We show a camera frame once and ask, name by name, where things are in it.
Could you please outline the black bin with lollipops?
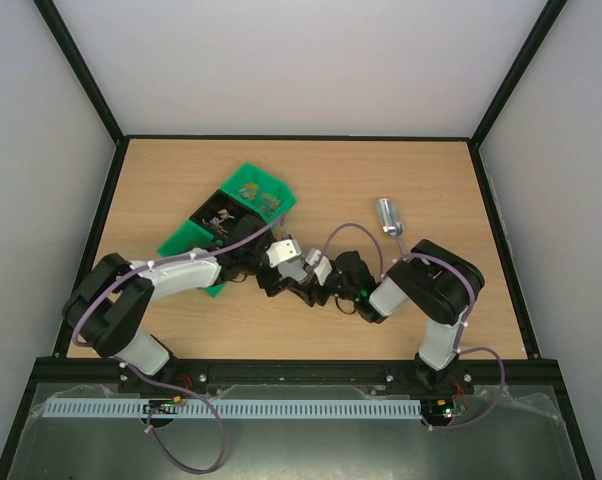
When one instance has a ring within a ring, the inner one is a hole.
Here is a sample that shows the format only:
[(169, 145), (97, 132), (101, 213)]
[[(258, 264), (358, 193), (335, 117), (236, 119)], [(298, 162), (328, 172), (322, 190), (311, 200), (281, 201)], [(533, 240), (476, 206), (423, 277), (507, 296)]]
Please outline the black bin with lollipops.
[(266, 222), (252, 208), (222, 190), (215, 191), (189, 219), (214, 238), (242, 239)]

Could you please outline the silver metal scoop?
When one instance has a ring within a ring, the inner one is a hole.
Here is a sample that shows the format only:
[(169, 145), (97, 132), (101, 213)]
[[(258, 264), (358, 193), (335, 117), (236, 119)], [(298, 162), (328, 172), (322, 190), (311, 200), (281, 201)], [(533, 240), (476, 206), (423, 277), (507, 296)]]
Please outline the silver metal scoop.
[(404, 225), (396, 204), (389, 198), (383, 197), (377, 200), (376, 207), (384, 234), (397, 242), (402, 254), (407, 254), (408, 249), (402, 239)]

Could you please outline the silver metal jar lid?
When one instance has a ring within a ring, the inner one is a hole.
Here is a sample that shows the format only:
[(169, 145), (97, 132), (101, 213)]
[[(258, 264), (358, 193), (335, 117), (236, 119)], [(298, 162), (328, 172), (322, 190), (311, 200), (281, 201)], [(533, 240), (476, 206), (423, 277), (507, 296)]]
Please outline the silver metal jar lid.
[(291, 278), (296, 282), (302, 282), (308, 276), (301, 260), (281, 263), (277, 269), (283, 278)]

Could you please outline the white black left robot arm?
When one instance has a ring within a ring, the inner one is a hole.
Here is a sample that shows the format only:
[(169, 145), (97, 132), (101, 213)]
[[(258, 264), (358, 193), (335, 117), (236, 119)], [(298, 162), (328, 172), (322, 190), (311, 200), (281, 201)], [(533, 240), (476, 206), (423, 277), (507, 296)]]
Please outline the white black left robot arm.
[(192, 289), (206, 289), (239, 274), (277, 268), (302, 256), (297, 241), (278, 240), (272, 228), (282, 217), (261, 225), (243, 218), (222, 247), (195, 247), (190, 251), (150, 261), (128, 261), (114, 253), (103, 257), (72, 292), (62, 310), (72, 328), (71, 342), (90, 348), (102, 358), (114, 358), (148, 376), (157, 375), (173, 354), (140, 328), (148, 306), (161, 298)]

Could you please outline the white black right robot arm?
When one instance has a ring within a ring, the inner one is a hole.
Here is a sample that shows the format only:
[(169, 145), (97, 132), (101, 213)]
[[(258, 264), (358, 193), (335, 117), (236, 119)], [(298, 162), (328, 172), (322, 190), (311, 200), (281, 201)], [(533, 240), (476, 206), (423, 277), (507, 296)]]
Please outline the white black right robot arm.
[(407, 303), (416, 306), (426, 317), (426, 327), (415, 355), (415, 381), (431, 392), (451, 381), (467, 317), (485, 286), (474, 265), (423, 239), (379, 280), (356, 251), (334, 260), (314, 251), (306, 270), (306, 279), (291, 291), (309, 306), (323, 306), (330, 298), (346, 300), (372, 324), (382, 323)]

